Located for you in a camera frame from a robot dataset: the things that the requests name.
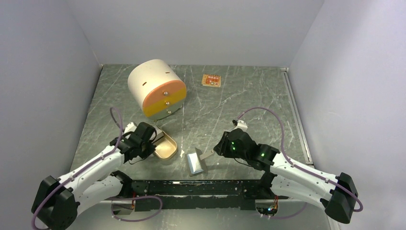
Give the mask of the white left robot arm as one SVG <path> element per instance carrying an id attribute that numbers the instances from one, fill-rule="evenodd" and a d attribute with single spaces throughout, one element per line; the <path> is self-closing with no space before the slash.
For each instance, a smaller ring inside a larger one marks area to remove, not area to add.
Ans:
<path id="1" fill-rule="evenodd" d="M 134 158 L 146 159 L 163 137 L 157 126 L 130 123 L 91 160 L 58 178 L 46 177 L 39 185 L 31 212 L 49 230 L 65 230 L 83 211 L 106 199 L 136 197 L 133 180 L 118 168 Z"/>

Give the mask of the gold oval tray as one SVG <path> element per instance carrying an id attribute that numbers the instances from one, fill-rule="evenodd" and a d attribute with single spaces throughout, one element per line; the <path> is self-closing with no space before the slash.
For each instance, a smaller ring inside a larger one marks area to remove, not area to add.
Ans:
<path id="1" fill-rule="evenodd" d="M 177 143 L 165 131 L 163 132 L 164 137 L 153 143 L 156 146 L 154 154 L 162 160 L 169 160 L 177 152 Z"/>

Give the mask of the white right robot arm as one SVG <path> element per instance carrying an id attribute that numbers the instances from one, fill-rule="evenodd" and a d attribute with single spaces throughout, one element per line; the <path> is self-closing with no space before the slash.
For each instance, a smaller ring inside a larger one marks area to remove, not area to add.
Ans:
<path id="1" fill-rule="evenodd" d="M 258 186 L 263 198 L 271 198 L 275 194 L 300 199 L 323 209 L 337 222 L 350 223 L 358 198 L 350 175 L 344 172 L 334 175 L 296 160 L 286 160 L 278 149 L 257 144 L 240 128 L 224 132 L 213 151 L 225 158 L 242 159 L 258 171 L 271 173 L 271 178 Z"/>

